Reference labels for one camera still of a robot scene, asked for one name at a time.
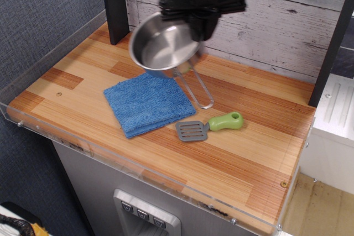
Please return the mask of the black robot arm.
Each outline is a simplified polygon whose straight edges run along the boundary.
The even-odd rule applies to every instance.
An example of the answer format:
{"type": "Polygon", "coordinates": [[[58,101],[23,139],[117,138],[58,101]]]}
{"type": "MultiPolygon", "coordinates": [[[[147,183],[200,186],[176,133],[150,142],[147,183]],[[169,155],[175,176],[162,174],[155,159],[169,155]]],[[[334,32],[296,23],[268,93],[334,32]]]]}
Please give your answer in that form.
{"type": "Polygon", "coordinates": [[[244,12],[246,0],[159,0],[163,20],[183,20],[194,41],[209,40],[224,14],[244,12]]]}

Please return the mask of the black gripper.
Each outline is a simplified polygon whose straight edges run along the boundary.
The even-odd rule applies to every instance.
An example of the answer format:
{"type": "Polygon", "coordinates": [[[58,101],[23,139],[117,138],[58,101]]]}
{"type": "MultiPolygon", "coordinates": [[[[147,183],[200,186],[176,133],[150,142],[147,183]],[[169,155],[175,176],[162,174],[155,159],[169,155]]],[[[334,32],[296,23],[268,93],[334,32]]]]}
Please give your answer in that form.
{"type": "Polygon", "coordinates": [[[166,19],[188,17],[192,40],[202,42],[212,37],[220,15],[243,12],[246,0],[160,0],[159,6],[166,19]]]}

